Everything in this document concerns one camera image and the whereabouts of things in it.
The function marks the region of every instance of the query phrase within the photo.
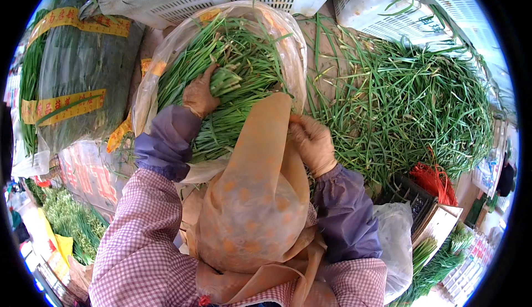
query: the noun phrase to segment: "person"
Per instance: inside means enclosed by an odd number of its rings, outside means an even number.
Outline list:
[[[150,133],[137,137],[135,153],[139,168],[124,187],[114,220],[98,248],[89,288],[93,306],[209,304],[209,297],[198,293],[202,278],[196,275],[203,262],[181,254],[172,243],[183,209],[172,181],[187,176],[190,142],[198,134],[202,119],[220,103],[209,91],[215,68],[216,65],[210,66],[185,88],[183,106],[161,110],[152,121]],[[316,178],[313,198],[317,216],[312,206],[305,207],[305,214],[310,221],[312,217],[314,223],[317,220],[318,231],[327,244],[320,277],[334,293],[334,303],[330,305],[382,306],[386,266],[379,258],[382,249],[377,237],[378,222],[373,218],[372,202],[365,193],[362,175],[336,162],[328,128],[311,117],[290,116],[289,132],[303,163]],[[308,192],[306,199],[309,205]],[[212,273],[221,276],[222,271],[215,269]],[[297,281],[270,287],[230,305],[294,305]],[[313,289],[314,285],[303,305],[324,305],[327,297],[319,292],[316,295]]]
[[[504,159],[502,163],[501,176],[497,183],[497,195],[499,197],[507,197],[513,187],[514,170],[512,165],[508,162],[508,153],[504,153]]]

